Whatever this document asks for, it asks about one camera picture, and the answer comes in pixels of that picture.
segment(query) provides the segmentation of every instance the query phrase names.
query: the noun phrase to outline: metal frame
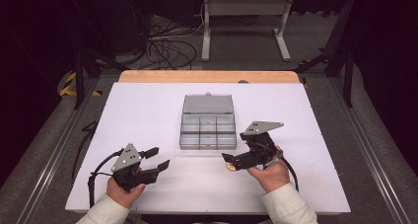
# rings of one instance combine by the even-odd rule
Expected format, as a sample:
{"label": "metal frame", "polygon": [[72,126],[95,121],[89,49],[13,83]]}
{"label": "metal frame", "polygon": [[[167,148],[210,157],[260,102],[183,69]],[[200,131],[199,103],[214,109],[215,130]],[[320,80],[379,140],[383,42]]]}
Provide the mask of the metal frame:
{"label": "metal frame", "polygon": [[286,22],[289,17],[293,0],[205,0],[205,26],[203,35],[202,60],[209,60],[210,16],[236,16],[236,15],[281,15],[278,29],[273,33],[279,45],[280,53],[284,61],[290,60],[289,50],[283,39]]}

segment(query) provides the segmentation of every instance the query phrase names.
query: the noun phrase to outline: floor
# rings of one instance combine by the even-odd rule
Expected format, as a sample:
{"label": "floor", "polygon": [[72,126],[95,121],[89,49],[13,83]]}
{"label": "floor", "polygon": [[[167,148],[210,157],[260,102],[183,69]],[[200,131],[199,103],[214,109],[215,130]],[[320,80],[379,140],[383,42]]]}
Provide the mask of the floor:
{"label": "floor", "polygon": [[[292,14],[285,30],[292,60],[284,62],[272,34],[278,17],[258,19],[216,19],[212,26],[210,60],[200,60],[202,33],[172,37],[185,43],[170,45],[187,57],[178,56],[172,64],[186,64],[184,70],[290,70],[300,61],[319,55],[326,44],[337,16]],[[147,57],[129,65],[132,69],[165,68],[166,63],[150,64]],[[326,78],[318,66],[300,74],[307,80],[306,91],[313,106],[335,168],[346,192],[351,213],[319,215],[319,223],[418,223],[418,179],[388,135],[363,87],[358,68],[353,77],[353,108],[341,99],[342,75]],[[87,132],[82,131],[99,121],[111,85],[120,72],[103,67],[99,79],[86,77],[88,97],[74,111],[75,97],[66,96],[40,130],[30,148],[0,190],[0,223],[75,223],[82,213],[64,209],[71,191],[72,173],[77,172],[90,140],[80,149]],[[91,96],[93,91],[102,96]],[[74,165],[78,152],[80,158]],[[165,223],[162,216],[142,216],[150,223]],[[175,223],[190,223],[178,218]],[[230,223],[248,222],[237,217]]]}

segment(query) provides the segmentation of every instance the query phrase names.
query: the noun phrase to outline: black cable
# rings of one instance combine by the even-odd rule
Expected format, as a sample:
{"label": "black cable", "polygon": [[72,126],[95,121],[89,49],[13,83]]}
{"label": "black cable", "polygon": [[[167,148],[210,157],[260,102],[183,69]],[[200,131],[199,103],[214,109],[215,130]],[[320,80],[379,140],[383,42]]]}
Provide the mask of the black cable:
{"label": "black cable", "polygon": [[293,170],[292,166],[289,164],[289,162],[284,157],[282,157],[282,160],[283,160],[283,162],[285,162],[286,166],[289,168],[289,171],[292,174],[293,179],[295,180],[295,188],[296,188],[297,191],[299,191],[298,178],[296,177],[295,170]]}
{"label": "black cable", "polygon": [[110,156],[108,156],[106,159],[104,159],[99,165],[98,167],[95,169],[94,172],[92,172],[91,176],[89,177],[89,182],[87,183],[87,185],[89,186],[89,200],[90,200],[90,207],[93,207],[93,205],[95,205],[95,179],[97,175],[100,175],[101,173],[99,173],[99,170],[101,169],[101,167],[110,159],[112,159],[113,157],[116,156],[120,156],[120,154],[122,154],[123,152],[123,148],[120,149],[117,152],[112,153]]}
{"label": "black cable", "polygon": [[84,128],[81,129],[82,131],[87,131],[88,133],[84,136],[84,138],[83,138],[83,140],[82,140],[82,142],[79,146],[79,149],[77,151],[77,156],[76,156],[76,159],[75,159],[74,164],[73,164],[73,171],[71,173],[71,186],[75,182],[76,166],[77,166],[77,162],[78,162],[78,159],[80,157],[81,151],[82,151],[84,145],[86,144],[87,139],[90,138],[90,140],[92,140],[93,135],[96,132],[97,126],[98,126],[98,123],[96,121],[93,121],[93,122],[89,123],[87,126],[85,126]]}
{"label": "black cable", "polygon": [[[191,62],[196,58],[197,56],[197,51],[196,49],[193,47],[193,45],[184,42],[184,41],[180,41],[180,40],[168,40],[168,39],[157,39],[157,40],[153,40],[153,39],[149,39],[148,40],[148,53],[147,53],[147,58],[148,60],[151,61],[150,64],[147,65],[143,65],[140,66],[139,68],[137,68],[138,70],[143,69],[145,67],[151,66],[153,64],[159,64],[160,66],[158,68],[153,68],[155,69],[166,69],[166,68],[171,68],[173,70],[176,70],[179,67],[183,67],[186,65],[190,66],[191,69]],[[177,44],[185,44],[187,46],[189,46],[192,50],[193,50],[193,55],[190,58],[189,56],[187,56],[186,54],[182,53],[179,49],[179,47],[173,45],[173,43],[177,43]],[[176,52],[175,56],[172,56],[170,54],[170,52]],[[153,60],[150,58],[151,54],[154,53],[157,57],[157,60]],[[178,59],[180,56],[183,56],[184,58],[186,58],[186,62],[182,63],[180,65],[174,65],[174,61],[176,59]],[[166,62],[168,64],[168,66],[166,67],[162,67],[161,64],[163,62]]]}

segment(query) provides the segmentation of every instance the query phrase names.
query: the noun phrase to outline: stand leg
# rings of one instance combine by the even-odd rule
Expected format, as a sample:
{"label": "stand leg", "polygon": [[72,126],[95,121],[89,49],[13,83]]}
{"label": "stand leg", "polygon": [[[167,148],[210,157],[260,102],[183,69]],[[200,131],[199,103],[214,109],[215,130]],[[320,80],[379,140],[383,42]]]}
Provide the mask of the stand leg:
{"label": "stand leg", "polygon": [[292,7],[293,0],[286,0],[286,1],[287,3],[284,9],[284,13],[281,19],[279,29],[274,29],[274,35],[276,37],[277,44],[279,45],[282,58],[284,61],[287,62],[287,61],[290,61],[290,54],[289,54],[289,50],[286,47],[286,43],[283,39],[283,32],[285,31],[286,22],[289,17],[289,12],[290,12],[290,8]]}
{"label": "stand leg", "polygon": [[325,56],[322,54],[322,55],[318,56],[317,58],[315,58],[315,59],[313,59],[313,60],[311,60],[311,61],[309,61],[309,62],[305,63],[304,65],[299,66],[298,68],[296,68],[296,69],[294,70],[294,72],[295,72],[295,73],[302,73],[302,72],[304,72],[305,70],[310,69],[310,68],[312,68],[312,67],[316,66],[317,64],[319,64],[319,63],[321,63],[322,61],[327,60],[327,59],[328,59],[328,58],[327,58],[327,57],[325,57]]}
{"label": "stand leg", "polygon": [[75,71],[76,71],[76,90],[77,90],[77,101],[74,110],[78,109],[84,100],[84,72],[83,66],[81,65],[82,53],[77,51],[74,55],[75,60]]}
{"label": "stand leg", "polygon": [[349,108],[352,108],[351,105],[351,86],[353,82],[353,55],[351,51],[348,51],[347,62],[345,64],[345,74],[344,74],[344,88],[343,88],[343,97],[345,103]]}
{"label": "stand leg", "polygon": [[340,60],[333,60],[337,51],[341,51],[341,40],[344,35],[344,30],[351,12],[351,8],[353,6],[354,0],[346,0],[344,6],[341,9],[341,12],[338,15],[338,19],[335,23],[334,28],[332,29],[331,35],[329,36],[328,42],[326,43],[325,49],[323,50],[322,54],[317,58],[311,60],[308,64],[304,64],[303,66],[295,69],[294,71],[297,73],[301,73],[313,66],[319,64],[323,59],[331,59],[328,68],[333,67],[342,67],[338,63]]}
{"label": "stand leg", "polygon": [[205,0],[205,28],[203,35],[202,60],[209,60],[210,29],[209,29],[209,0]]}

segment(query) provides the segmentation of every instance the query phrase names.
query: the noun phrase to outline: dark wall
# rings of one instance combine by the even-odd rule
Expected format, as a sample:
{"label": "dark wall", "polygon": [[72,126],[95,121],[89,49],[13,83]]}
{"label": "dark wall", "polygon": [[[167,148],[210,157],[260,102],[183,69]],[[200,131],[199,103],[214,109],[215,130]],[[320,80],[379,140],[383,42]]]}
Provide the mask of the dark wall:
{"label": "dark wall", "polygon": [[411,168],[418,174],[417,0],[374,0],[376,11],[356,50],[377,112]]}
{"label": "dark wall", "polygon": [[46,0],[0,0],[0,186],[60,102],[72,51]]}

